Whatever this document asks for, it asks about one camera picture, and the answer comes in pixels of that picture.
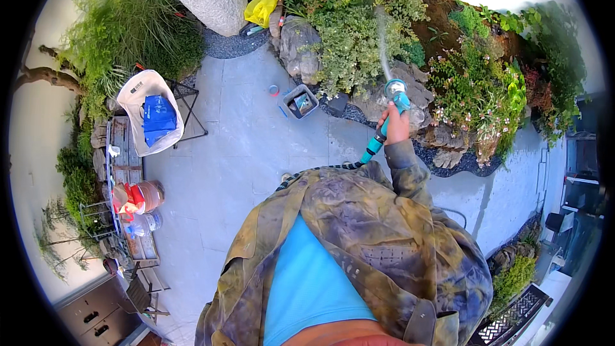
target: metal stand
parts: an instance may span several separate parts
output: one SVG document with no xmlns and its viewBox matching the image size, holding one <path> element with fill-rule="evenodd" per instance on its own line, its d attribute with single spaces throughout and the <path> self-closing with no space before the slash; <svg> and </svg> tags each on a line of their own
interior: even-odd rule
<svg viewBox="0 0 615 346">
<path fill-rule="evenodd" d="M 189 141 L 190 139 L 196 139 L 202 136 L 207 136 L 209 132 L 205 129 L 205 127 L 203 127 L 203 124 L 193 112 L 193 107 L 194 107 L 194 104 L 196 103 L 196 98 L 199 96 L 199 90 L 195 88 L 190 88 L 186 85 L 182 85 L 181 83 L 173 79 L 165 78 L 164 80 L 167 81 L 167 83 L 169 83 L 169 87 L 171 88 L 171 91 L 173 92 L 175 99 L 181 99 L 182 102 L 184 102 L 184 105 L 186 105 L 186 107 L 188 108 L 188 116 L 186 117 L 186 120 L 184 120 L 184 126 L 188 125 L 188 120 L 190 120 L 190 117 L 192 117 L 194 118 L 194 120 L 196 120 L 196 123 L 198 123 L 201 129 L 203 130 L 203 132 L 199 135 L 194 135 L 194 136 L 185 137 L 183 139 L 180 139 L 177 143 L 173 145 L 173 149 L 177 149 L 177 145 L 180 142 Z M 191 96 L 191 95 L 194 95 L 194 99 L 191 104 L 188 104 L 188 101 L 186 100 L 186 96 Z"/>
</svg>

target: jacket sleeve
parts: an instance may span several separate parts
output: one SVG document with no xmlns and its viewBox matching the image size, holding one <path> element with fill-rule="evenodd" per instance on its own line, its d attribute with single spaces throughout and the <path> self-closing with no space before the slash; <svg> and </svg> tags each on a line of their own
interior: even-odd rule
<svg viewBox="0 0 615 346">
<path fill-rule="evenodd" d="M 390 168 L 395 194 L 410 198 L 430 210 L 433 209 L 431 194 L 427 191 L 426 185 L 430 173 L 429 170 L 419 166 L 412 140 L 385 145 L 384 154 Z"/>
</svg>

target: small tree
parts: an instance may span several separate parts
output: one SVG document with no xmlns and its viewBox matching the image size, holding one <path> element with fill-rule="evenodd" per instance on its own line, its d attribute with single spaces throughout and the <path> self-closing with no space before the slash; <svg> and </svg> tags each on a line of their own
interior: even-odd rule
<svg viewBox="0 0 615 346">
<path fill-rule="evenodd" d="M 67 261 L 73 259 L 81 270 L 86 271 L 88 254 L 98 257 L 100 253 L 96 241 L 79 227 L 60 197 L 52 198 L 42 209 L 41 226 L 35 225 L 35 238 L 42 258 L 52 272 L 65 282 Z M 78 243 L 78 246 L 69 248 L 66 246 L 69 243 Z M 61 245 L 68 249 L 64 254 L 59 252 Z"/>
</svg>

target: person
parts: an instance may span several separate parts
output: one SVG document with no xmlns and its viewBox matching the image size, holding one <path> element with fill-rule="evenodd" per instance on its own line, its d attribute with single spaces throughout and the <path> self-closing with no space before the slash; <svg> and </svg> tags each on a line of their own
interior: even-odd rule
<svg viewBox="0 0 615 346">
<path fill-rule="evenodd" d="M 407 112 L 380 164 L 302 172 L 245 219 L 195 345 L 465 345 L 493 287 L 477 243 L 434 207 Z"/>
</svg>

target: blue shirt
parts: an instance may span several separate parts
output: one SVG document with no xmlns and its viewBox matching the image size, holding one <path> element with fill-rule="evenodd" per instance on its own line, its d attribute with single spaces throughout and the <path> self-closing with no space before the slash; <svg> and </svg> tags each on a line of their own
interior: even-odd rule
<svg viewBox="0 0 615 346">
<path fill-rule="evenodd" d="M 299 214 L 275 265 L 263 346 L 280 346 L 306 327 L 347 319 L 376 320 Z"/>
</svg>

